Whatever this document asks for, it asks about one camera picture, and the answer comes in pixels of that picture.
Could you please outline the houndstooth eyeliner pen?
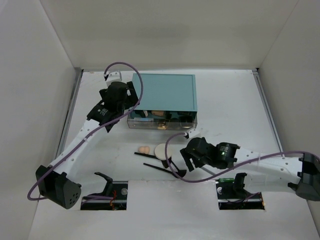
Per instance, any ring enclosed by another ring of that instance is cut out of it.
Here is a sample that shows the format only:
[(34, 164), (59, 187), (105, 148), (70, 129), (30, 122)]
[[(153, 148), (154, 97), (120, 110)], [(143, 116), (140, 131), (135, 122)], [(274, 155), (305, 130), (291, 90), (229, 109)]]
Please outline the houndstooth eyeliner pen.
[(205, 171), (206, 173), (210, 174), (210, 175), (214, 175), (215, 173), (210, 171), (209, 169), (205, 168), (205, 167), (201, 167), (200, 169), (202, 169), (203, 171)]

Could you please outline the clear acrylic drawer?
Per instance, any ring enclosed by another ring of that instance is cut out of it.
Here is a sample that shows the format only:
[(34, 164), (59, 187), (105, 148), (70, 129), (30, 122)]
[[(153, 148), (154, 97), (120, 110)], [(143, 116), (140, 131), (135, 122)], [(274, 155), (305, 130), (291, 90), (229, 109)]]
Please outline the clear acrylic drawer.
[[(152, 110), (142, 110), (148, 112), (148, 117), (140, 117), (134, 110), (127, 117), (127, 124), (132, 129), (157, 129), (157, 130), (175, 130), (182, 131), (197, 127), (197, 112), (196, 111), (168, 111), (168, 110), (155, 110), (165, 111), (165, 117), (153, 118), (151, 115)], [(192, 116), (193, 125), (183, 126), (179, 122), (179, 116)]]

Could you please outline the beige foundation bottle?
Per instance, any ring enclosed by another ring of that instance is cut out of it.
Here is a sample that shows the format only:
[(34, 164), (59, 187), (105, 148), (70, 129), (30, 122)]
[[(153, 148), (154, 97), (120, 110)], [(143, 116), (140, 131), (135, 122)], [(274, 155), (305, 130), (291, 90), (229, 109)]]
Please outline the beige foundation bottle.
[(153, 118), (164, 118), (166, 116), (166, 112), (165, 111), (151, 111), (151, 116)]

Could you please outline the black round cosmetic jar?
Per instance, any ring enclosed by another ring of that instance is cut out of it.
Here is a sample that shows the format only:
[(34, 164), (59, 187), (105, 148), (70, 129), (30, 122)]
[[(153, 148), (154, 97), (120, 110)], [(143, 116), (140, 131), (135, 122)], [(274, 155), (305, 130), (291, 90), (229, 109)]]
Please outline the black round cosmetic jar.
[(179, 122), (181, 126), (191, 126), (194, 124), (194, 119), (190, 115), (179, 116)]

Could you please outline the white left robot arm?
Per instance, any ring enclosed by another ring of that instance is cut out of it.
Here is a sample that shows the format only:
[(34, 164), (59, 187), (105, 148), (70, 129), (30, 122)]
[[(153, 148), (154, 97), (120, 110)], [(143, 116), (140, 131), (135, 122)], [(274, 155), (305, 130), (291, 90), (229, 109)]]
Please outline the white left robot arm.
[(39, 193), (64, 209), (72, 208), (82, 189), (75, 182), (80, 163), (95, 144), (139, 103), (134, 84), (114, 81), (99, 91), (101, 100), (87, 114), (80, 131), (49, 166), (35, 172)]

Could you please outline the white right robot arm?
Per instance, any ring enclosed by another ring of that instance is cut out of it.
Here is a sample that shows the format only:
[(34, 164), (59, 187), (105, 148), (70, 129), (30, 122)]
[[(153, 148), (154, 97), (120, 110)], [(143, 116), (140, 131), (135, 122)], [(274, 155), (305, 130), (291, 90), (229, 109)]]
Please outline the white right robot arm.
[(320, 159), (313, 153), (263, 154), (228, 142), (212, 145), (204, 137), (195, 137), (180, 154), (190, 172), (203, 166), (217, 169), (212, 179), (237, 170), (231, 190), (238, 198), (255, 192), (288, 192), (308, 201), (320, 200)]

